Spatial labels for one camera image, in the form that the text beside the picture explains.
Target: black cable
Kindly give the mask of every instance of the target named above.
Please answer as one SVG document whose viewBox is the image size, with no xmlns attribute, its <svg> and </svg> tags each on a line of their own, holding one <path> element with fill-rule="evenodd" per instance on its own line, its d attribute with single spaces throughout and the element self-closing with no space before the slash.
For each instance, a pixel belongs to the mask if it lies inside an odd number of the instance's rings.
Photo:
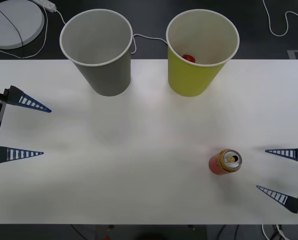
<svg viewBox="0 0 298 240">
<path fill-rule="evenodd" d="M 22 45 L 22 48 L 21 48 L 21 58 L 20 59 L 23 59 L 23 57 L 24 57 L 24 42 L 23 42 L 23 39 L 22 39 L 22 37 L 20 35 L 20 32 L 18 31 L 18 29 L 16 28 L 16 26 L 9 20 L 9 18 L 7 18 L 6 15 L 4 15 L 4 17 L 11 23 L 11 25 L 14 27 L 14 29 L 17 31 L 17 33 L 19 35 L 19 38 L 21 40 L 21 45 Z"/>
<path fill-rule="evenodd" d="M 84 240 L 88 240 L 87 238 L 84 237 L 84 235 L 82 235 L 82 234 L 81 234 L 81 233 L 74 227 L 74 225 L 70 224 L 70 226 L 75 230 L 75 232 L 76 232 L 77 234 L 80 235 L 80 237 L 82 237 Z"/>
<path fill-rule="evenodd" d="M 223 226 L 222 226 L 222 228 L 221 228 L 220 231 L 218 232 L 218 235 L 217 235 L 216 240 L 219 240 L 220 235 L 221 235 L 221 233 L 223 232 L 223 230 L 224 230 L 224 228 L 225 228 L 226 226 L 227 226 L 227 225 L 223 225 Z"/>
<path fill-rule="evenodd" d="M 237 239 L 237 233 L 238 233 L 239 226 L 240 226 L 240 225 L 237 225 L 237 227 L 235 228 L 235 232 L 234 232 L 234 238 L 233 238 L 233 240 L 236 240 L 236 239 Z"/>
</svg>

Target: soda can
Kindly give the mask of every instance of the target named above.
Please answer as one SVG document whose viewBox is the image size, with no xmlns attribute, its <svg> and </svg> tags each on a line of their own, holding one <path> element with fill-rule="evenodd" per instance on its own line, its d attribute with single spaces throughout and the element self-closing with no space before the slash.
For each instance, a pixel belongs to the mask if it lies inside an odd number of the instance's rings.
<svg viewBox="0 0 298 240">
<path fill-rule="evenodd" d="M 241 155 L 231 149 L 222 150 L 209 160 L 210 170 L 217 175 L 224 175 L 238 171 L 243 163 Z"/>
</svg>

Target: white table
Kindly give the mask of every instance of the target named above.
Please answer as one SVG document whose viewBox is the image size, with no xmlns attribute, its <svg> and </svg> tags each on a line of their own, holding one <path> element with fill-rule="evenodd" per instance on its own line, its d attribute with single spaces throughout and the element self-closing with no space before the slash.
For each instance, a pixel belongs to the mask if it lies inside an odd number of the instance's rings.
<svg viewBox="0 0 298 240">
<path fill-rule="evenodd" d="M 0 60 L 52 113 L 7 106 L 0 146 L 44 155 L 0 164 L 0 224 L 298 224 L 256 185 L 298 196 L 298 60 L 231 60 L 198 97 L 171 90 L 167 60 L 133 60 L 115 97 L 68 60 Z M 241 169 L 208 167 L 222 149 Z"/>
</svg>

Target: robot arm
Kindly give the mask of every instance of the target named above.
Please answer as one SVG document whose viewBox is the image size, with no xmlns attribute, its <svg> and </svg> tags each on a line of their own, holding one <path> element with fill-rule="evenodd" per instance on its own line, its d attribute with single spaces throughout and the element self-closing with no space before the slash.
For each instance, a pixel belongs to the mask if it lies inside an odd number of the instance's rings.
<svg viewBox="0 0 298 240">
<path fill-rule="evenodd" d="M 11 86 L 9 89 L 5 89 L 3 94 L 0 93 L 0 127 L 5 113 L 6 104 L 51 113 L 51 110 L 47 108 L 45 105 L 28 96 L 19 88 Z M 31 158 L 42 154 L 44 153 L 40 151 L 31 151 L 0 146 L 0 163 Z"/>
</svg>

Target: power strip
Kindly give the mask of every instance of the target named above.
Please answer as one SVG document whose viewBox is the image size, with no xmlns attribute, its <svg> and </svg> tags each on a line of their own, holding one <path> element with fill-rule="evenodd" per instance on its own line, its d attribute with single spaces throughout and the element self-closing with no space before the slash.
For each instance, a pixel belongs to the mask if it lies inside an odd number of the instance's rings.
<svg viewBox="0 0 298 240">
<path fill-rule="evenodd" d="M 53 13 L 57 10 L 56 5 L 48 0 L 31 0 L 35 4 L 39 5 L 42 8 L 45 8 L 49 12 Z"/>
</svg>

